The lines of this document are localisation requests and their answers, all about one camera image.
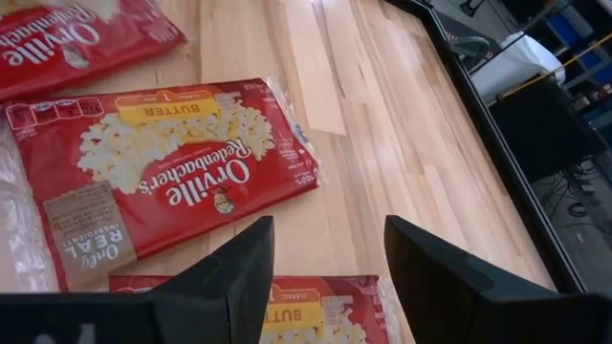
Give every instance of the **microwave popcorn package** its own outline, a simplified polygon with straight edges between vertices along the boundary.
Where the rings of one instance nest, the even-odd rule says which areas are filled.
[[[113,269],[316,188],[279,90],[252,79],[8,106],[0,228],[22,288],[96,289]]]
[[[145,292],[168,276],[110,276],[109,290]],[[260,344],[401,343],[387,278],[379,276],[273,279]]]
[[[91,81],[185,41],[155,0],[3,0],[0,101]]]

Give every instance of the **popped popcorn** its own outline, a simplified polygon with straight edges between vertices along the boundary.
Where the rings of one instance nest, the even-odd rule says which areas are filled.
[[[94,181],[108,181],[125,194],[137,191],[148,164],[162,161],[186,144],[240,139],[258,161],[274,148],[272,126],[261,111],[242,106],[216,115],[136,127],[121,121],[118,114],[108,114],[81,137],[83,156],[77,166],[91,170]]]
[[[282,333],[263,332],[259,344],[367,344],[367,333],[360,324],[348,318],[351,310],[342,314],[341,325],[288,330]]]

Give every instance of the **wooden floor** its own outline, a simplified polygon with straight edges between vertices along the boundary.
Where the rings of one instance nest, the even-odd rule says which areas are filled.
[[[552,287],[416,17],[379,0],[161,3],[190,43],[78,92],[284,77],[327,183],[261,213],[274,215],[277,274],[386,275],[383,220],[398,214]],[[122,273],[177,273],[261,214]]]

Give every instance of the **wire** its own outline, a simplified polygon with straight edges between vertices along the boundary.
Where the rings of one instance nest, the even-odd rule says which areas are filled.
[[[544,193],[544,196],[542,196],[542,199],[540,200],[542,205],[546,205],[548,203],[548,201],[550,201],[551,197],[553,197],[553,195],[555,195],[555,193],[559,192],[565,186],[565,185],[560,185],[564,181],[565,180],[563,179],[563,176],[561,176],[556,182],[555,182],[555,179],[553,179],[553,184],[551,184],[551,186],[548,189],[548,191],[546,191],[546,193]]]
[[[576,196],[576,194],[574,193],[574,189],[571,187],[570,187],[570,193],[572,194],[572,199],[577,200],[577,201],[579,200],[578,196]]]
[[[540,184],[542,184],[543,186],[544,186],[544,185],[546,185],[546,186],[551,186],[552,184],[554,184],[554,183],[556,183],[556,182],[557,182],[558,173],[556,173],[556,174],[554,174],[554,175],[552,175],[552,176],[550,176],[550,177],[553,177],[553,180],[552,180],[552,181],[544,181],[544,182],[537,182],[537,183],[540,183]]]
[[[570,189],[570,185],[568,184],[567,188],[565,188],[565,191],[563,191],[561,196],[558,198],[557,204],[555,204],[555,207],[553,208],[553,212],[551,213],[551,220],[555,218],[555,214],[557,214],[558,206],[561,204],[561,201],[563,201],[563,198],[565,198],[565,194],[567,194],[567,191],[569,189]]]

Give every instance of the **plastic bag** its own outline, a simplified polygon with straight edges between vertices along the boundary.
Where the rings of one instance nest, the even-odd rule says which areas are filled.
[[[113,269],[317,188],[276,97],[252,79],[13,104],[3,141],[11,132],[19,154],[0,176],[40,216],[0,203],[8,232],[20,242],[42,223],[59,289],[96,290]]]
[[[110,276],[109,290],[145,292],[169,276]],[[374,275],[276,276],[260,344],[401,343],[392,284]]]
[[[57,290],[32,191],[4,116],[0,116],[0,291]]]
[[[0,101],[91,81],[186,41],[154,0],[0,1],[0,17]]]

